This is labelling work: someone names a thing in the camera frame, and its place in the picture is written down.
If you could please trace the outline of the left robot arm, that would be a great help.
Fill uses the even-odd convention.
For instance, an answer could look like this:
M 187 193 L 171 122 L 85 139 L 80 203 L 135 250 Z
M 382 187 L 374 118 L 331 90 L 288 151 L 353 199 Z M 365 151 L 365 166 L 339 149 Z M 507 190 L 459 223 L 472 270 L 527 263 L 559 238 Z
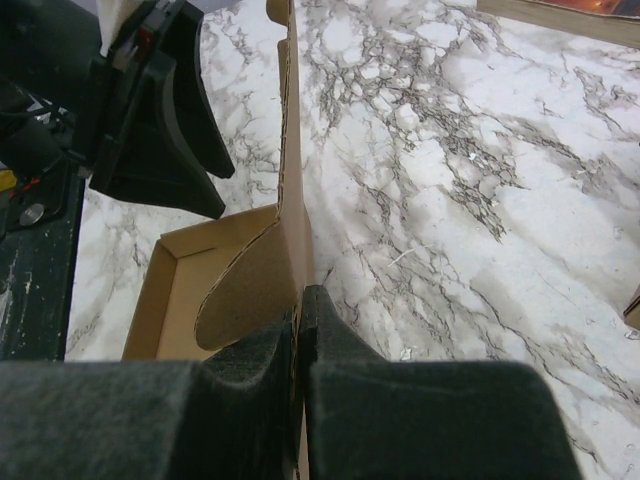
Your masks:
M 136 1 L 111 41 L 73 1 L 1 5 L 1 229 L 61 217 L 70 179 L 119 201 L 212 219 L 235 168 L 201 78 L 203 12 Z

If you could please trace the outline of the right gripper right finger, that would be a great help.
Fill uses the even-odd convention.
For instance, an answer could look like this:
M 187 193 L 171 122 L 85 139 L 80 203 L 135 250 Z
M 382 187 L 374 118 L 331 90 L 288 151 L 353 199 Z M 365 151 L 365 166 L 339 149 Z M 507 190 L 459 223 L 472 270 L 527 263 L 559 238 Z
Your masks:
M 577 479 L 550 388 L 512 361 L 389 361 L 304 292 L 315 479 Z

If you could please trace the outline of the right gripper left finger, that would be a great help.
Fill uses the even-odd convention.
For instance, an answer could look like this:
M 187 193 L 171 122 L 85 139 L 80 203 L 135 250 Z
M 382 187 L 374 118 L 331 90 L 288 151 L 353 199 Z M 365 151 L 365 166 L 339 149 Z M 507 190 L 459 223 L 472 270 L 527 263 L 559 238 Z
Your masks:
M 5 361 L 5 479 L 299 479 L 299 312 L 204 361 Z

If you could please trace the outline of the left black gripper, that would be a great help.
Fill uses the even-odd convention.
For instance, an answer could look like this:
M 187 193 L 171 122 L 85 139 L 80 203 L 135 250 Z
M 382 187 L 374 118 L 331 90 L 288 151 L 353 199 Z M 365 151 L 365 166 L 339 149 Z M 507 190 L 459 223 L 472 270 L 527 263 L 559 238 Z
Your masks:
M 225 204 L 206 171 L 228 179 L 235 167 L 202 80 L 204 13 L 188 1 L 70 5 L 74 42 L 88 50 L 71 155 L 90 187 L 220 218 Z

